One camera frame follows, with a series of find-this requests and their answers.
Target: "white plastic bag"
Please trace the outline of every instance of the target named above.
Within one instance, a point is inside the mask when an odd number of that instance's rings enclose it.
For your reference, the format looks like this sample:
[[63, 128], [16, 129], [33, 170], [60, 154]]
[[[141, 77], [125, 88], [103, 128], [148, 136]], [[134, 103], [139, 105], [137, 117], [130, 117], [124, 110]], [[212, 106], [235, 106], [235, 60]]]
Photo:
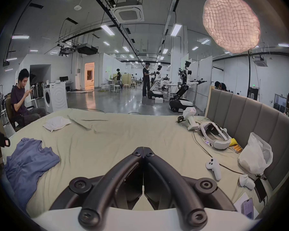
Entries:
[[248, 144], [238, 157], [239, 164], [249, 173], [262, 175], [272, 161], [271, 146], [255, 133], [250, 133]]

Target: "white box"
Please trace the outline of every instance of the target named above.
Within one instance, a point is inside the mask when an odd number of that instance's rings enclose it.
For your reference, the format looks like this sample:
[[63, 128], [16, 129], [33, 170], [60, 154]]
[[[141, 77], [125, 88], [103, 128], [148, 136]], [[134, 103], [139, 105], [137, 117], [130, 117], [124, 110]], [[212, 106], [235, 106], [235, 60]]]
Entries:
[[163, 103], [163, 98], [155, 98], [155, 103]]

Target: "white towel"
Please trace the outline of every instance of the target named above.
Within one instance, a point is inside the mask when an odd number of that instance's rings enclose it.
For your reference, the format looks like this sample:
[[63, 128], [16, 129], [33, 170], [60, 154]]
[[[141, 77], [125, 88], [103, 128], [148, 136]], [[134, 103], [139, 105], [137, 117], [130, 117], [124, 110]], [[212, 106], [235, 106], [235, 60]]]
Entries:
[[66, 119], [62, 116], [56, 116], [54, 118], [49, 119], [43, 127], [48, 129], [49, 131], [59, 130], [65, 127], [68, 124], [71, 124], [72, 122], [69, 119]]

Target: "smartphone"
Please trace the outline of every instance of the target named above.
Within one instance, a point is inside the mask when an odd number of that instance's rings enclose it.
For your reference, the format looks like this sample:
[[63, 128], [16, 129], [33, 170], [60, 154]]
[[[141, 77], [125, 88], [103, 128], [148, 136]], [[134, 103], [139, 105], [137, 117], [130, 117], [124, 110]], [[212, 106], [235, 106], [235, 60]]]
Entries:
[[244, 201], [241, 205], [241, 213], [245, 216], [247, 216], [249, 219], [254, 219], [254, 205], [253, 205], [253, 199], [247, 199]]
[[254, 183], [255, 183], [256, 194], [258, 196], [259, 202], [261, 203], [266, 197], [266, 191], [264, 189], [264, 186], [260, 178], [256, 179]]

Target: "beige bed sheet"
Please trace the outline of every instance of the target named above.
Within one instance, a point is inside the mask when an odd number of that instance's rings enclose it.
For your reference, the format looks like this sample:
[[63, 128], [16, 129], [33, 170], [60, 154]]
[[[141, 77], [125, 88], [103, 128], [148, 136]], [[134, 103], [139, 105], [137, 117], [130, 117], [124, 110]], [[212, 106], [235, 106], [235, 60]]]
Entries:
[[[72, 124], [52, 133], [42, 125], [55, 116], [77, 117], [90, 123], [91, 129], [72, 121]], [[195, 120], [205, 120], [197, 116]], [[24, 137], [42, 140], [43, 147], [51, 147], [60, 157], [60, 163], [45, 172], [39, 179], [37, 190], [27, 204], [27, 212], [33, 217], [49, 210], [58, 195], [75, 177], [92, 178], [104, 175], [116, 163], [131, 154], [139, 146], [150, 147], [155, 154], [172, 165], [181, 175], [195, 179], [209, 177], [212, 171], [205, 167], [210, 159], [195, 142], [193, 132], [187, 125], [176, 123], [177, 116], [129, 115], [101, 113], [78, 109], [66, 109], [51, 113], [15, 133], [11, 146], [2, 148], [3, 156], [10, 156], [17, 143]], [[221, 164], [232, 170], [243, 172], [238, 166], [238, 154], [231, 149], [215, 151], [207, 146], [202, 137], [195, 137]], [[239, 174], [221, 167], [222, 179], [217, 183], [234, 203], [244, 192], [253, 198], [254, 206], [260, 212], [264, 205], [259, 203], [255, 190], [238, 186]], [[272, 188], [262, 181], [270, 198]], [[144, 198], [135, 206], [136, 210], [150, 210]]]

